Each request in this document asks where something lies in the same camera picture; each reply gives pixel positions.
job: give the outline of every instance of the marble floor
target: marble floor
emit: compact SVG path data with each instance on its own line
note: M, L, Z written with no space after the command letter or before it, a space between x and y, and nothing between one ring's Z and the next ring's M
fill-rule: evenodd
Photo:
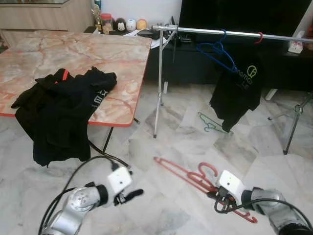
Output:
M141 197L122 206L90 212L79 235L264 235L274 234L268 220L256 213L257 224L235 214L217 214L214 201L159 167L153 157L175 161L196 170L200 162L227 169L247 187L276 188L313 221L313 104L305 107L288 155L282 148L293 114L274 121L267 117L292 109L305 93L279 91L272 101L261 98L230 134L205 129L200 114L221 124L208 102L214 86L169 84L160 111L157 139L153 139L157 88L145 83L136 111L141 123L115 128L107 152L132 165L132 188ZM89 136L100 146L106 127L89 126ZM6 235L37 234L51 200L79 160L53 162L49 168L32 160L32 141L14 118L0 117L0 231ZM101 183L109 172L105 160L84 166L71 186Z

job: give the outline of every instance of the clothes rack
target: clothes rack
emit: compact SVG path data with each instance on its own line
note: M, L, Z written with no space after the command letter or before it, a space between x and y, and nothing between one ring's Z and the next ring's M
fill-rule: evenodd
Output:
M161 26L161 25L154 25L154 30L160 31L160 46L159 46L159 64L158 64L158 95L157 95L157 105L156 105L156 119L155 119L155 127L154 127L154 134L153 137L157 137L157 124L159 119L159 112L160 106L163 105L162 103L162 56L163 56L163 49L167 46L169 41L173 38L173 36L177 32L188 32L188 33L202 33L202 34L218 34L224 35L225 32L222 30L211 30L211 29L199 29L199 28L183 28L178 27L177 25L169 25L169 26ZM171 31L170 37L167 39L166 43L163 45L163 32L164 31ZM261 33L246 33L246 32L232 32L227 31L228 36L237 36L237 37L249 37L249 38L256 38L256 39L271 39L271 40L280 40L280 41L297 41L303 43L313 43L313 39L307 38L295 38L295 37L286 37L286 36L278 36L278 35L268 35L268 34L261 34Z

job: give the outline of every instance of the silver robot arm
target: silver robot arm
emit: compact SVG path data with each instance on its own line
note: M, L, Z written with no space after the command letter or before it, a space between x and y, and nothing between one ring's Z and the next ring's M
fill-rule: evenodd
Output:
M267 216L276 234L313 235L310 222L304 220L303 214L302 217L299 216L298 213L301 211L295 206L283 204L286 200L279 191L261 188L247 190L236 176L226 170L221 174L217 185L220 188L219 192L222 193L220 198L223 199L229 194L235 198L237 205L245 205L243 210L253 210Z
M126 197L121 193L132 182L125 167L112 172L104 185L75 188L65 200L63 208L57 212L41 232L41 235L76 235L86 214L92 209L111 204L123 204L143 193L142 189L131 192Z

